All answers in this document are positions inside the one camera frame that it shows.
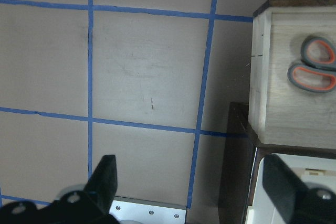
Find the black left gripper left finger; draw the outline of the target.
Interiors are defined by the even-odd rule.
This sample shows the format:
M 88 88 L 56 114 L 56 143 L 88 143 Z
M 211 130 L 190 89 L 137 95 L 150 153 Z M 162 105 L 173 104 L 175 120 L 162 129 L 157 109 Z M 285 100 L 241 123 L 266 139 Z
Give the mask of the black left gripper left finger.
M 104 155 L 84 186 L 96 206 L 107 215 L 117 191 L 117 162 L 115 155 Z

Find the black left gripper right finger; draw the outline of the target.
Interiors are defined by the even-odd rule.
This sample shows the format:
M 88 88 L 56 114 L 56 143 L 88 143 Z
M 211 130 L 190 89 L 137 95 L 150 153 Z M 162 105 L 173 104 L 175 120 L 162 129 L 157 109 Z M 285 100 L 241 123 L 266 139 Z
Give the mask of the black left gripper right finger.
M 262 184 L 285 223 L 335 223 L 335 193 L 303 182 L 278 155 L 264 157 Z

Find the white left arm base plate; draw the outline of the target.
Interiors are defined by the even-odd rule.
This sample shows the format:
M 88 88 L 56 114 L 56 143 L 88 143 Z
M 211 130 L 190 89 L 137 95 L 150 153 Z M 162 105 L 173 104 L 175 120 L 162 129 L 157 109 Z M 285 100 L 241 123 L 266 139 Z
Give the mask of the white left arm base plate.
M 119 223 L 185 224 L 187 210 L 176 204 L 115 197 L 109 214 Z

